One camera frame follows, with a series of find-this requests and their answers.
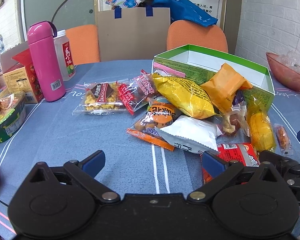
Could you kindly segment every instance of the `brown paper bag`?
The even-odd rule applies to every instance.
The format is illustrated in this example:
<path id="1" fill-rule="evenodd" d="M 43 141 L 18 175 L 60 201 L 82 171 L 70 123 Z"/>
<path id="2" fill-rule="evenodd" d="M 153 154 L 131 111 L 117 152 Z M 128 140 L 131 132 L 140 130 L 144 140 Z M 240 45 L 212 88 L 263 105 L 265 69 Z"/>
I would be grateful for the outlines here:
<path id="1" fill-rule="evenodd" d="M 169 26 L 170 8 L 116 8 L 98 12 L 101 61 L 153 59 L 166 51 Z"/>

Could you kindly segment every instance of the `white brick wall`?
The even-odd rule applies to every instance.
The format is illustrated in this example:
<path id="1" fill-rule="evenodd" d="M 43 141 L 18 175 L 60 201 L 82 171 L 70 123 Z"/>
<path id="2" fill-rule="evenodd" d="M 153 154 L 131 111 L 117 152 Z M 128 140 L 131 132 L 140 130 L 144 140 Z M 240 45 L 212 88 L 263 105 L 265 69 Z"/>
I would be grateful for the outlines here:
<path id="1" fill-rule="evenodd" d="M 268 66 L 266 52 L 300 56 L 300 0 L 242 0 L 235 54 Z"/>
<path id="2" fill-rule="evenodd" d="M 4 4 L 0 7 L 0 34 L 3 37 L 5 50 L 20 43 L 15 0 L 4 0 Z"/>

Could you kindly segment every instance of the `blue tablecloth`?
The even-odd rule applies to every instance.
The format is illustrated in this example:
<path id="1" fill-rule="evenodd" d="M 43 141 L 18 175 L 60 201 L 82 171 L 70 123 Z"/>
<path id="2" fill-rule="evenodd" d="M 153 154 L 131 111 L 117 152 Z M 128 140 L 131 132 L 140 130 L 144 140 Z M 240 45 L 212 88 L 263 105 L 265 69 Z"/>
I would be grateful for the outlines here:
<path id="1" fill-rule="evenodd" d="M 6 240 L 15 234 L 7 217 L 7 206 L 19 185 L 38 161 L 62 166 L 68 160 L 82 160 L 101 149 L 106 165 L 96 179 L 107 187 L 125 193 L 189 194 L 202 185 L 200 157 L 175 149 L 152 146 L 126 133 L 145 109 L 134 116 L 72 115 L 84 95 L 85 82 L 116 81 L 132 78 L 144 69 L 151 71 L 151 60 L 113 61 L 79 65 L 76 75 L 65 82 L 66 95 L 52 103 L 45 100 L 26 105 L 27 118 L 18 132 L 0 144 L 0 235 Z M 274 79 L 276 96 L 269 110 L 272 123 L 287 128 L 294 147 L 293 158 L 300 162 L 300 93 Z M 236 137 L 236 142 L 243 142 Z M 300 218 L 293 234 L 300 235 Z"/>

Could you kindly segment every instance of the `barcode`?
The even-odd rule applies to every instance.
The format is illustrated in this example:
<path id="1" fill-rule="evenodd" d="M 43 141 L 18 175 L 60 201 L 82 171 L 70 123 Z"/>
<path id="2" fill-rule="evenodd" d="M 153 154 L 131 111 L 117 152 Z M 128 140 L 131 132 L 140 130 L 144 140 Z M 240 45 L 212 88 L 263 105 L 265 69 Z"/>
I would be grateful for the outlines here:
<path id="1" fill-rule="evenodd" d="M 59 87 L 61 87 L 60 79 L 57 80 L 56 82 L 51 83 L 51 89 L 52 89 L 52 91 L 58 89 Z"/>
<path id="2" fill-rule="evenodd" d="M 34 101 L 34 98 L 33 97 L 31 97 L 31 96 L 27 96 L 27 101 Z"/>
<path id="3" fill-rule="evenodd" d="M 223 144 L 223 148 L 225 150 L 229 150 L 229 149 L 237 149 L 237 146 L 235 144 Z"/>

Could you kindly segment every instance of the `orange chair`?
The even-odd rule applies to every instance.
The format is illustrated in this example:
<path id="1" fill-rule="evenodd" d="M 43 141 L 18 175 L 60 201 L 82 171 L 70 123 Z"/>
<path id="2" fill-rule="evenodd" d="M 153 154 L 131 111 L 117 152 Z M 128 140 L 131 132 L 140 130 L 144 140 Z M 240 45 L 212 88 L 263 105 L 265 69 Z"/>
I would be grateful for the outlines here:
<path id="1" fill-rule="evenodd" d="M 187 44 L 228 53 L 226 36 L 218 26 L 203 27 L 190 21 L 175 21 L 168 30 L 167 50 Z"/>
<path id="2" fill-rule="evenodd" d="M 100 62 L 96 25 L 77 26 L 66 30 L 66 35 L 70 41 L 71 55 L 75 65 Z"/>

